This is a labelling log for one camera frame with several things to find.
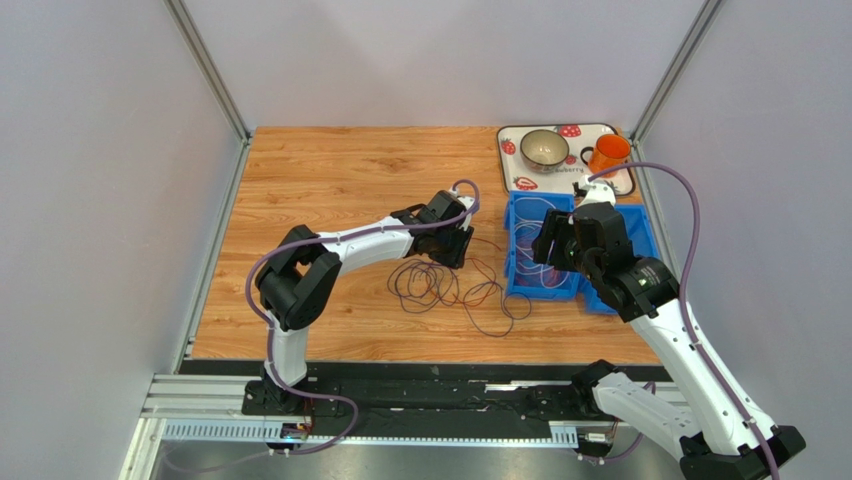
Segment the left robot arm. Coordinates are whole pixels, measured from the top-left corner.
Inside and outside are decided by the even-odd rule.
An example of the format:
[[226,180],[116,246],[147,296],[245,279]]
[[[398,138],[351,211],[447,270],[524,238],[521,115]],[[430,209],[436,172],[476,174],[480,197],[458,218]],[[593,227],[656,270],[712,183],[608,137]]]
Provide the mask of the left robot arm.
[[340,277],[412,256],[462,268],[479,207],[479,193],[463,195],[453,185],[426,204],[394,211],[368,225],[336,232],[293,227],[252,266],[245,281],[246,302],[264,321],[267,340],[263,372],[246,388],[244,412],[288,415],[315,399],[297,385],[307,376],[309,328],[325,310]]

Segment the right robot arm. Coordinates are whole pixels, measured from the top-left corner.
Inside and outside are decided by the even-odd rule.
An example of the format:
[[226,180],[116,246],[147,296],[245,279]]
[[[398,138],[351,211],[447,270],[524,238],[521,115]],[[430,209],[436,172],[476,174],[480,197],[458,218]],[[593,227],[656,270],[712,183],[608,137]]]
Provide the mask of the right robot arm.
[[796,427],[776,423],[733,378],[667,266],[635,254],[612,203],[548,210],[533,258],[585,276],[652,348],[689,406],[672,405],[598,360],[571,378],[578,412],[626,421],[667,451],[687,479],[765,479],[805,449]]

